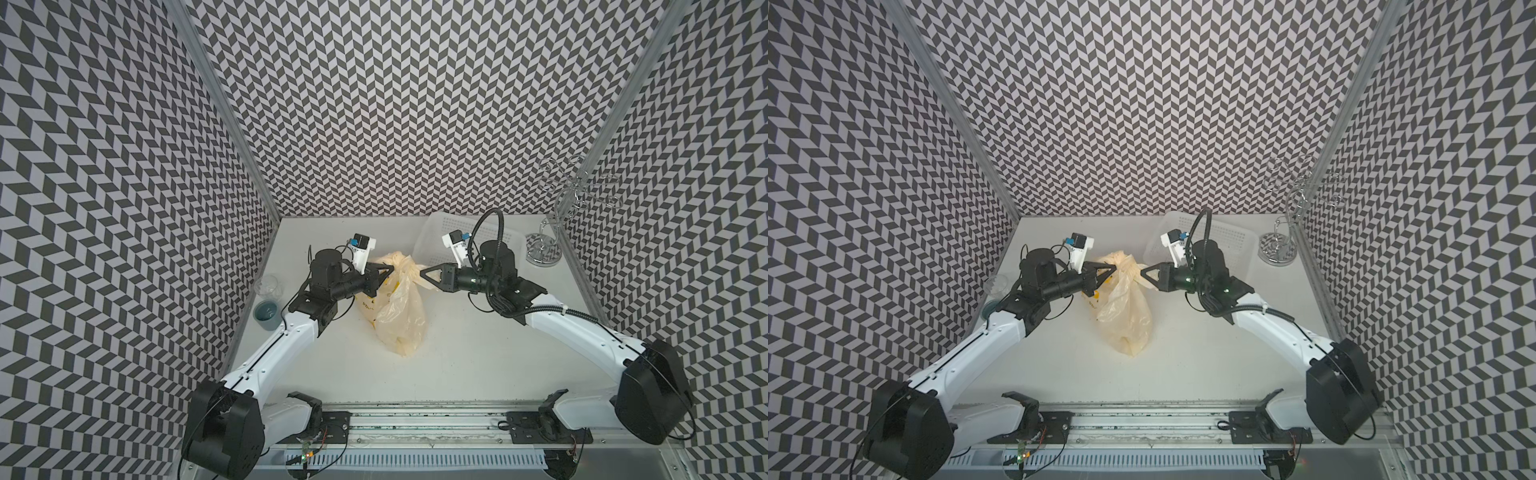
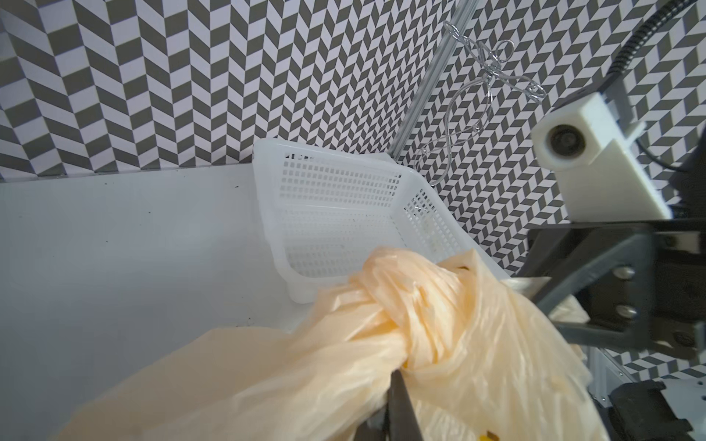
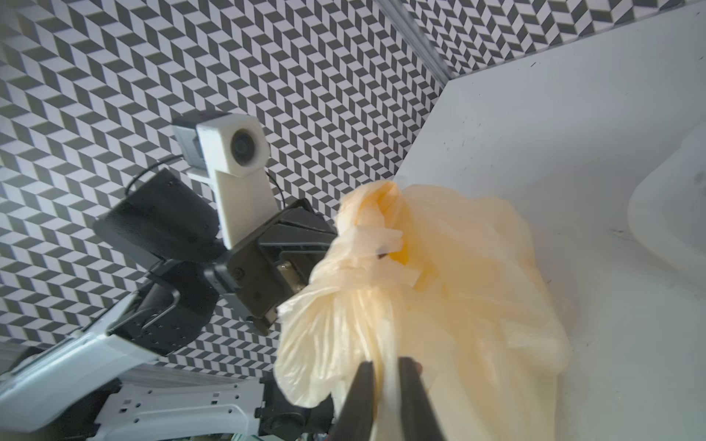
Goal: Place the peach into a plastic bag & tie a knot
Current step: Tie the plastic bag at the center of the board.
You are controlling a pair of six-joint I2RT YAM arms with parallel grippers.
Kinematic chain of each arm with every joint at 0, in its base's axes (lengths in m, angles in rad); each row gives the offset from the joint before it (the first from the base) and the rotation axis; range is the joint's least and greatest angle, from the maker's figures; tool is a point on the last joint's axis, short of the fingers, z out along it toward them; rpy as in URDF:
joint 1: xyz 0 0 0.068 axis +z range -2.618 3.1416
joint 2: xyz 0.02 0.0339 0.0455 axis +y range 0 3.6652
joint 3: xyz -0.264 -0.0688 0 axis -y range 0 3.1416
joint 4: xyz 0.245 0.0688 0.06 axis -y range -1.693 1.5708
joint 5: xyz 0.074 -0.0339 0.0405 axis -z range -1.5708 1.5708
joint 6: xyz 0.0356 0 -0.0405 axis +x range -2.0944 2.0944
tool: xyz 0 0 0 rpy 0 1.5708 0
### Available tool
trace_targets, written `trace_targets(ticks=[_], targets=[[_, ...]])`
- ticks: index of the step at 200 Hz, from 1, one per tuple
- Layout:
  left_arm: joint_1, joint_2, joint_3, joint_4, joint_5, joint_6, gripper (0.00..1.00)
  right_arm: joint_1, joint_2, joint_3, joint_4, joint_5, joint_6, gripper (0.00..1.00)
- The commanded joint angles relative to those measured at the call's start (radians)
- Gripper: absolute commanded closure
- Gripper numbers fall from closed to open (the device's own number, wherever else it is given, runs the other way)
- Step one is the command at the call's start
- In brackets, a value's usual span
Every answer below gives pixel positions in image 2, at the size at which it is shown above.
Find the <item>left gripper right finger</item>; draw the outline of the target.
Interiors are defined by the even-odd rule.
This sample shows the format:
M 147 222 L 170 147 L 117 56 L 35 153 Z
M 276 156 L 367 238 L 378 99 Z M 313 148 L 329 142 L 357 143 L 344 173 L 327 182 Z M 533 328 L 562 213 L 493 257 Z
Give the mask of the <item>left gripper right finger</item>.
M 400 370 L 392 373 L 387 393 L 387 437 L 391 441 L 423 441 L 414 406 Z

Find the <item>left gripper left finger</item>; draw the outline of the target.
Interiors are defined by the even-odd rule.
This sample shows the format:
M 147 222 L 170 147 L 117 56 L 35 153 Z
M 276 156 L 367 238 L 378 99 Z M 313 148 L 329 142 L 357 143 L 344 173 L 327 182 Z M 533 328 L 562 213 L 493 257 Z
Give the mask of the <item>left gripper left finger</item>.
M 387 408 L 382 407 L 358 426 L 353 440 L 387 441 L 388 426 Z

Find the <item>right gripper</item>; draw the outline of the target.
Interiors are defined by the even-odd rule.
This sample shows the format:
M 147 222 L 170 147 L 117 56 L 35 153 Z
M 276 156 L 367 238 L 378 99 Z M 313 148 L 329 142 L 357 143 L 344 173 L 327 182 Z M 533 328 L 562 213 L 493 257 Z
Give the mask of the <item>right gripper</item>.
M 544 313 L 585 288 L 589 323 L 553 323 L 567 343 L 705 352 L 704 218 L 535 226 L 520 275 L 549 277 L 533 297 Z

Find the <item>banana print plastic bag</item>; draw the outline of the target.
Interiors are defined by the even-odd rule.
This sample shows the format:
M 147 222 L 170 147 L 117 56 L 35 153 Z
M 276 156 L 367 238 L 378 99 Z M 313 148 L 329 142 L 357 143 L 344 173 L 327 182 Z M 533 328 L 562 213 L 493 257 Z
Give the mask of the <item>banana print plastic bag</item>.
M 402 374 L 426 440 L 605 440 L 592 376 L 535 304 L 543 277 L 497 279 L 470 251 L 379 248 L 289 333 L 211 330 L 85 405 L 61 440 L 349 440 Z

